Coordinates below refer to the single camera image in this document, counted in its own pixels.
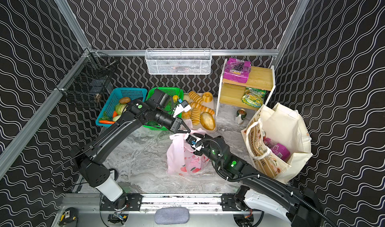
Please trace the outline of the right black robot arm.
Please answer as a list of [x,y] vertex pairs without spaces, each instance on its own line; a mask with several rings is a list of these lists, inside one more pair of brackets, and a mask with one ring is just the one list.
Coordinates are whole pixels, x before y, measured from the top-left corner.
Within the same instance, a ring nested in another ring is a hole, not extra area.
[[185,142],[196,155],[204,155],[214,163],[215,172],[228,182],[242,186],[234,195],[239,210],[259,210],[290,223],[292,227],[318,227],[322,222],[336,226],[323,211],[314,191],[300,190],[282,184],[255,169],[230,151],[222,136],[187,134]]

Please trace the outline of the pink peach plastic bag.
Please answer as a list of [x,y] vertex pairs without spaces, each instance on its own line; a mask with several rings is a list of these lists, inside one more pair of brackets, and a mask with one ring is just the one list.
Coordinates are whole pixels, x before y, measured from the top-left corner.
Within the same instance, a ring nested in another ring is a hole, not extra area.
[[205,155],[193,154],[193,148],[185,141],[185,134],[170,135],[172,141],[167,150],[167,173],[187,176],[200,172],[210,162]]

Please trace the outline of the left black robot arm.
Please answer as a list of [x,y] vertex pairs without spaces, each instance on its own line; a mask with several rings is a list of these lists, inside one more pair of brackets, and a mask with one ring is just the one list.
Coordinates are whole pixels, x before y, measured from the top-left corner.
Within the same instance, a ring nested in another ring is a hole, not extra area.
[[103,162],[109,154],[131,133],[148,122],[156,122],[173,133],[190,133],[187,124],[164,110],[172,100],[156,89],[145,102],[136,99],[123,110],[120,118],[89,144],[72,150],[73,160],[88,184],[112,202],[123,199],[124,191],[117,184]]

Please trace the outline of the floral canvas tote bag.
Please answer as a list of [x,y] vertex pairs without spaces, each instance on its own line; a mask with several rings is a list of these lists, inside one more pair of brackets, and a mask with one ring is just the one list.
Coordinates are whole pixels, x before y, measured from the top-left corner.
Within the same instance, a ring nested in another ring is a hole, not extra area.
[[[280,103],[273,108],[263,105],[241,131],[252,165],[263,174],[287,184],[313,156],[311,137],[303,117]],[[291,153],[287,162],[277,157],[264,144],[270,138]]]

